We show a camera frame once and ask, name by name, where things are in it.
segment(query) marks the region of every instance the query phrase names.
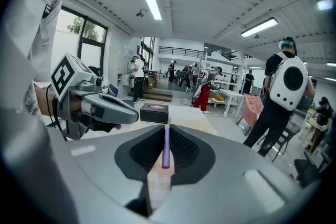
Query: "white shirt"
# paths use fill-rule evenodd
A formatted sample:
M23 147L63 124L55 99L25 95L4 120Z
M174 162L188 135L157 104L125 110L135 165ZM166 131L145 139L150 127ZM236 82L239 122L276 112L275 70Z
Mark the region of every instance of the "white shirt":
M139 68L138 68L137 71L134 72L134 76L136 78L143 78L143 70L142 70L142 68L143 68L143 61L141 59L137 59L137 60L135 60L135 65L138 65Z
M3 42L17 46L36 70L35 81L50 81L52 44L56 31L61 0L54 0L46 18L49 44L42 45L39 26L48 0L10 0L0 26ZM39 112L33 83L24 97L24 109L31 114Z

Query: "staircase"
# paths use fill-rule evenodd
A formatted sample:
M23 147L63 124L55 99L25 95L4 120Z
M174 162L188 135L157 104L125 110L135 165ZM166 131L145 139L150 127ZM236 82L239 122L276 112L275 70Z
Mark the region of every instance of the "staircase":
M130 92L128 96L134 96L134 92ZM143 97L162 102L171 102L173 95L170 92L162 91L159 89L143 89Z

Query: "person's hand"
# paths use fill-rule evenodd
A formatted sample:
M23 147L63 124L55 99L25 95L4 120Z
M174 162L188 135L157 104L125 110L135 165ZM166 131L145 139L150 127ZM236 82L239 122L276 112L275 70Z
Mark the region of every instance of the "person's hand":
M78 96L72 97L70 103L71 103L70 104L71 114L78 114L79 112L81 112L82 99L80 97ZM96 107L94 105L91 106L91 113L93 115L96 113ZM120 130L121 124L116 124L114 128Z

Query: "white backpack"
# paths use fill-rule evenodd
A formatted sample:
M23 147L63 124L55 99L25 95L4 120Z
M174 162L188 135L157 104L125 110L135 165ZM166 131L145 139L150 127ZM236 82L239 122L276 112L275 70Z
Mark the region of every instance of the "white backpack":
M299 104L307 85L308 71L299 57L278 53L281 63L271 76L269 97L288 111Z

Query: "small box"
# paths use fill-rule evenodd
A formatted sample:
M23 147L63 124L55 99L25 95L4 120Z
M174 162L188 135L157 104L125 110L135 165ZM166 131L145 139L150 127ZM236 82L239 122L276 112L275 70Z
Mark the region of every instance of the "small box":
M140 109L140 120L157 123L168 123L169 107L162 104L145 103Z

